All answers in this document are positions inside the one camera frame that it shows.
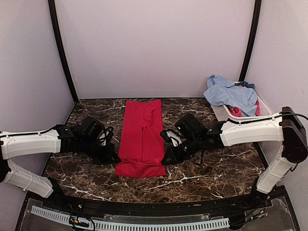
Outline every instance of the marble tabletop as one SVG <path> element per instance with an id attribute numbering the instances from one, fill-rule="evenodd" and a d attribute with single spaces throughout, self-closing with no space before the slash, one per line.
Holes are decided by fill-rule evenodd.
<path id="1" fill-rule="evenodd" d="M 150 102 L 153 99 L 129 99 Z M 164 129 L 187 113 L 206 127 L 216 122 L 210 104 L 202 98 L 161 99 Z M 114 128 L 112 143 L 118 153 L 127 99 L 81 100 L 75 106 L 68 126 L 86 116 Z M 200 153 L 193 159 L 200 161 Z M 264 170 L 252 143 L 205 151 L 202 166 L 185 161 L 167 166 L 167 175 L 153 178 L 127 178 L 115 175 L 115 165 L 93 165 L 85 154 L 52 154 L 44 176 L 59 181 L 66 195 L 131 203 L 179 203 L 228 198 L 248 194 L 253 181 Z"/>

